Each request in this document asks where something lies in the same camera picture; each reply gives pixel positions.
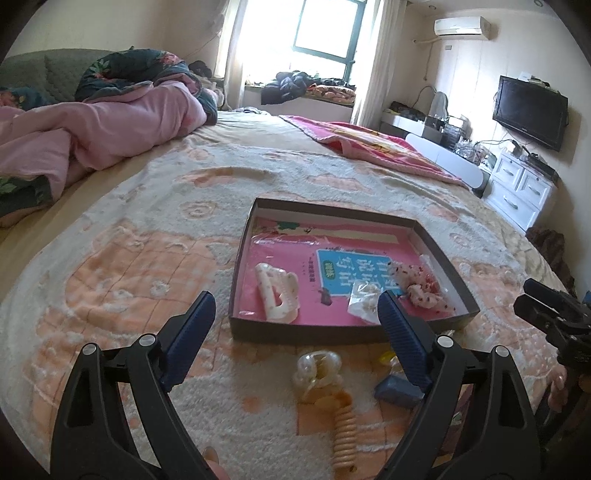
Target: television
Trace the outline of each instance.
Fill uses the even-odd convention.
[[[569,99],[550,89],[501,77],[493,120],[560,151],[569,123]]]

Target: ceiling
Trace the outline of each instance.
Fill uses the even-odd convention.
[[[474,8],[509,8],[555,15],[544,0],[410,0],[408,9],[425,16],[441,15]]]

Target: air conditioner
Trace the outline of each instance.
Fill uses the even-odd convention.
[[[483,17],[442,18],[435,20],[435,35],[444,38],[491,39],[491,23]]]

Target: brown furry fabric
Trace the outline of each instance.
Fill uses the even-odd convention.
[[[527,229],[525,236],[548,262],[550,268],[556,273],[567,291],[576,298],[574,278],[570,274],[569,266],[563,259],[564,235],[555,230],[533,226]]]

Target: green window frame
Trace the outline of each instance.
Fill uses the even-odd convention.
[[[321,50],[312,50],[310,48],[298,47],[296,45],[297,37],[300,33],[301,19],[304,15],[304,10],[306,8],[307,1],[308,0],[304,0],[304,3],[301,6],[300,18],[298,20],[297,30],[295,31],[294,43],[291,49],[299,53],[311,55],[313,57],[320,57],[321,59],[343,63],[345,65],[343,80],[348,82],[351,78],[351,70],[353,68],[353,64],[355,63],[355,51],[357,50],[357,42],[359,41],[359,33],[361,32],[361,22],[363,20],[363,14],[365,13],[366,0],[346,0],[348,2],[353,2],[354,4],[357,4],[357,13],[355,15],[355,21],[353,23],[353,28],[351,30],[351,38],[349,40],[349,48],[347,50],[346,57],[339,57],[337,55],[332,55]]]

